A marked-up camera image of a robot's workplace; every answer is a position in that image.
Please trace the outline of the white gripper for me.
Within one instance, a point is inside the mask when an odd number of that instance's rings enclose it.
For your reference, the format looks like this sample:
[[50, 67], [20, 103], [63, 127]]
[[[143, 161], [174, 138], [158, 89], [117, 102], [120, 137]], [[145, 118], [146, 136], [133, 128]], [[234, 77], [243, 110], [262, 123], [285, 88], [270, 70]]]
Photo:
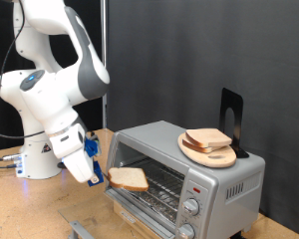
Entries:
[[90, 180], [93, 184], [100, 179], [94, 176], [93, 160], [85, 151], [85, 130], [79, 123], [63, 134], [53, 136], [50, 142], [57, 158], [62, 159], [67, 169], [81, 183]]

